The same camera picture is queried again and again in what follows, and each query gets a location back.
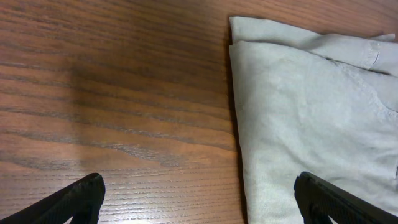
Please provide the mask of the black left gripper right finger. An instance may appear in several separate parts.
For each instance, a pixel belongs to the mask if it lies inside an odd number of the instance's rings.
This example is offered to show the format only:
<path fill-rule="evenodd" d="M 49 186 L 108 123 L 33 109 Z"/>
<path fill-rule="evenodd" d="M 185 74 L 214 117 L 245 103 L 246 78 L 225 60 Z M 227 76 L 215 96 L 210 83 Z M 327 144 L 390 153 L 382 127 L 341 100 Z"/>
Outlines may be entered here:
<path fill-rule="evenodd" d="M 304 224 L 396 224 L 397 217 L 343 189 L 302 172 L 294 183 L 294 196 Z"/>

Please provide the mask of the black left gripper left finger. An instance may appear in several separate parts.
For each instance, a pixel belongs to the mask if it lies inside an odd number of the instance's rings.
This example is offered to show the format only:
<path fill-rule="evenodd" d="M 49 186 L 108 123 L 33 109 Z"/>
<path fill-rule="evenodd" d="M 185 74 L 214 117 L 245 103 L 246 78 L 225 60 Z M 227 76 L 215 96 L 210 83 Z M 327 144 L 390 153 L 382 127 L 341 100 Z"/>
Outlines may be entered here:
<path fill-rule="evenodd" d="M 106 188 L 102 176 L 92 173 L 33 205 L 1 220 L 3 224 L 97 224 Z"/>

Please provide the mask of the khaki green shorts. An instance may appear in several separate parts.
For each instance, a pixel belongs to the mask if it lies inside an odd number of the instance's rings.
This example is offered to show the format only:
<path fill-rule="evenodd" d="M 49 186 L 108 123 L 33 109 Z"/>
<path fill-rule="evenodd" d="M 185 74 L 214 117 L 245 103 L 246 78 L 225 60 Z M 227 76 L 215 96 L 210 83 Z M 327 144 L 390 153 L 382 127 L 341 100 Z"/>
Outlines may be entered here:
<path fill-rule="evenodd" d="M 303 171 L 396 214 L 395 35 L 229 21 L 249 223 L 302 223 L 294 182 Z"/>

